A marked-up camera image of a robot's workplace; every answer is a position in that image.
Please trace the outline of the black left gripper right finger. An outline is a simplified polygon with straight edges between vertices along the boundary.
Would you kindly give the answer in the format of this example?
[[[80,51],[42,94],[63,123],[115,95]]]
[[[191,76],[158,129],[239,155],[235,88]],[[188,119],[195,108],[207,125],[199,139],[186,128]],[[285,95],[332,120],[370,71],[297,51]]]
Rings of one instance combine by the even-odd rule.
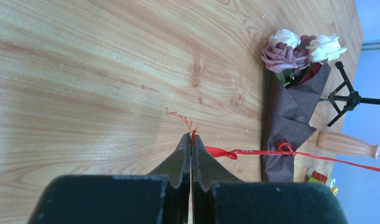
[[[244,181],[223,167],[206,149],[201,137],[191,143],[192,203],[194,224],[216,223],[216,199],[213,189],[220,183]]]

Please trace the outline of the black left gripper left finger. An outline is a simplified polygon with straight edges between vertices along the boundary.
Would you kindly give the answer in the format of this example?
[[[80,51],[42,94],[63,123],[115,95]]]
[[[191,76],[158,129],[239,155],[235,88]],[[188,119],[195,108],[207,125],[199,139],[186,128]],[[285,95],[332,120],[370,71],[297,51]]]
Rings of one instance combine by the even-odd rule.
[[[187,224],[190,195],[191,136],[182,136],[176,149],[149,175],[163,175],[169,180],[162,207],[163,224]]]

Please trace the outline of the red ribbon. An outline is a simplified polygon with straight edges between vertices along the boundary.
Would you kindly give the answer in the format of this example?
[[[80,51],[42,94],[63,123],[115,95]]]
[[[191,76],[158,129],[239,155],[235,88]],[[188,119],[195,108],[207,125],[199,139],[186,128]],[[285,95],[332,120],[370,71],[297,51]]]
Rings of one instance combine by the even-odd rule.
[[[314,154],[309,154],[309,153],[296,152],[296,151],[294,151],[294,149],[292,148],[292,146],[288,142],[279,143],[277,151],[241,150],[241,149],[234,149],[231,151],[226,151],[222,148],[211,147],[211,146],[206,146],[206,151],[209,154],[211,154],[214,158],[228,157],[232,160],[237,160],[239,154],[243,154],[243,155],[270,155],[270,156],[278,156],[279,155],[279,156],[292,156],[292,157],[295,157],[296,155],[301,155],[301,156],[314,158],[314,159],[318,159],[318,160],[339,162],[339,163],[348,164],[348,165],[359,167],[359,168],[364,168],[364,169],[380,172],[380,168],[376,168],[376,167],[371,167],[371,166],[367,166],[367,165],[360,165],[360,164],[356,164],[353,162],[337,160],[337,159],[333,159],[330,157],[324,157],[324,156],[319,156],[319,155],[314,155]]]

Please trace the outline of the maroon flower bouquet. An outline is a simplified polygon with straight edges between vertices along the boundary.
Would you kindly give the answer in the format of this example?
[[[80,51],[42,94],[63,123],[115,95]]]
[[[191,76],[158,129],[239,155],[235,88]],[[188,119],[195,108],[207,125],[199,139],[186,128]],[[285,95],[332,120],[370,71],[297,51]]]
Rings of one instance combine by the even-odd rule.
[[[302,35],[278,30],[261,59],[270,73],[262,150],[277,151],[288,142],[294,151],[316,131],[310,125],[331,72],[329,62],[346,52],[337,35]],[[294,157],[262,156],[262,180],[292,182]]]

